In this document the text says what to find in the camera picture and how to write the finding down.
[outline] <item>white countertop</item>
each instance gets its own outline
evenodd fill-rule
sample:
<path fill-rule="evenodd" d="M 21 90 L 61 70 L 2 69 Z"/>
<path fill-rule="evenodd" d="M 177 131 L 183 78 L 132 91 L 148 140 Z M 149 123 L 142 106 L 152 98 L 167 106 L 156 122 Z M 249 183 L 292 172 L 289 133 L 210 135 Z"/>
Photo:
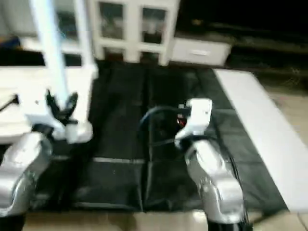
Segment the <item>white countertop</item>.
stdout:
<path fill-rule="evenodd" d="M 253 74 L 215 73 L 289 210 L 308 211 L 306 145 Z"/>

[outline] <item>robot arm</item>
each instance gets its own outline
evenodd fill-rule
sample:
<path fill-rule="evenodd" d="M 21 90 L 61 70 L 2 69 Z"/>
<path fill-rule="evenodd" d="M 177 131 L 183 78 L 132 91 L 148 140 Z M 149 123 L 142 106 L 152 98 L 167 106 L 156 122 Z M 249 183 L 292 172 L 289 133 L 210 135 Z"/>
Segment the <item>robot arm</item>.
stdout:
<path fill-rule="evenodd" d="M 203 135 L 210 122 L 212 101 L 190 99 L 186 107 L 191 113 L 186 126 L 175 136 L 175 146 L 181 150 L 181 138 Z M 208 140 L 191 141 L 184 151 L 188 173 L 198 188 L 208 223 L 225 226 L 240 223 L 244 217 L 243 191 L 221 154 Z"/>
<path fill-rule="evenodd" d="M 51 140 L 40 131 L 24 134 L 9 147 L 0 166 L 0 217 L 16 216 L 28 210 L 51 154 Z"/>

